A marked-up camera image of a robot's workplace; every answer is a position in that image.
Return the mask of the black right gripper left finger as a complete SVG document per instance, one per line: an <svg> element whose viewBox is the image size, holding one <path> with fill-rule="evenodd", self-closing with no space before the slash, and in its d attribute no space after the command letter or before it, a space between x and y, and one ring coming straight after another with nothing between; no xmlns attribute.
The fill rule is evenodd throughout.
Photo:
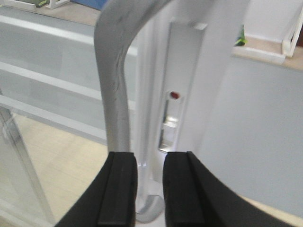
<svg viewBox="0 0 303 227"><path fill-rule="evenodd" d="M109 152L96 178L58 227L133 227L137 163L131 152Z"/></svg>

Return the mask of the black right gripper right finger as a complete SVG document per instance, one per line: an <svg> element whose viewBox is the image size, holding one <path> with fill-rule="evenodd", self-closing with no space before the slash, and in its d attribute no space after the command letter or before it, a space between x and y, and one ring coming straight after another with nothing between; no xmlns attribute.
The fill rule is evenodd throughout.
<svg viewBox="0 0 303 227"><path fill-rule="evenodd" d="M301 227L302 218L236 194L193 152L169 152L163 166L168 227Z"/></svg>

